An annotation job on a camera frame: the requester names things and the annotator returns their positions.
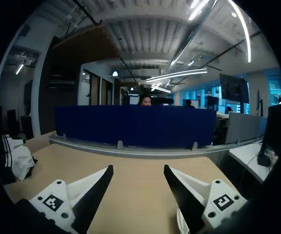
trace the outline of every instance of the desk surface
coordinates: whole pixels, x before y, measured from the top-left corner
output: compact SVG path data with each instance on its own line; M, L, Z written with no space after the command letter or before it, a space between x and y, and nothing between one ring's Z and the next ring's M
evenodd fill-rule
M33 154L32 176L6 186L16 202L31 199L56 179L67 184L106 166L114 175L90 225L91 233L178 233L177 203L164 177L168 164L205 182L226 176L206 157L174 160L121 158L52 144Z
M257 155L260 149L261 145L259 143L253 143L230 149L229 154L262 183L269 174L270 169L258 165Z

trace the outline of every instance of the black hair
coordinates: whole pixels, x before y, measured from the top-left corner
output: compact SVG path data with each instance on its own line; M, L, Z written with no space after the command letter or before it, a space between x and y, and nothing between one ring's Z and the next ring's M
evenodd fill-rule
M151 97L149 96L149 95L145 95L145 94L142 94L142 95L140 95L139 96L139 101L138 101L138 106L140 106L141 104L142 104L142 102L143 102L143 100L145 99L145 98L150 98L151 99Z
M189 99L187 99L187 100L185 101L185 103L186 103L187 106L190 106L190 105L192 104L192 101L189 100Z

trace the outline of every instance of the blue partition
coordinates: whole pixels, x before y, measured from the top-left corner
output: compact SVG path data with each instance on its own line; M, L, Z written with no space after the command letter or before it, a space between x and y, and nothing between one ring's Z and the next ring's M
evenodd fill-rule
M210 145L216 113L181 106L59 106L57 135L141 147Z

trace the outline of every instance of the wooden ceiling panel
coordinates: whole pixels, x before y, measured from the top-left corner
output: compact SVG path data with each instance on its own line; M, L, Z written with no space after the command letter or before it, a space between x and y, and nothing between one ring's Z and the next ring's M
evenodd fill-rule
M104 25L82 30L52 48L55 56L72 63L84 64L120 57L120 51L111 40Z

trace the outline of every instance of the person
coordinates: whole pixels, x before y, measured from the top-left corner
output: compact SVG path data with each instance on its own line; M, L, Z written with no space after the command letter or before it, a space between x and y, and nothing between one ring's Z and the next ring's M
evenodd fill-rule
M151 99L149 96L147 95L141 95L139 97L139 102L138 102L139 106L151 106Z
M231 109L231 107L230 107L230 106L228 106L228 107L226 107L225 114L228 114L228 113L229 113L229 112L231 112L231 111L233 111L233 110Z
M281 104L281 97L278 98L278 104Z
M185 101L186 106L185 107L192 107L195 108L194 106L192 106L192 101L191 100L186 100Z

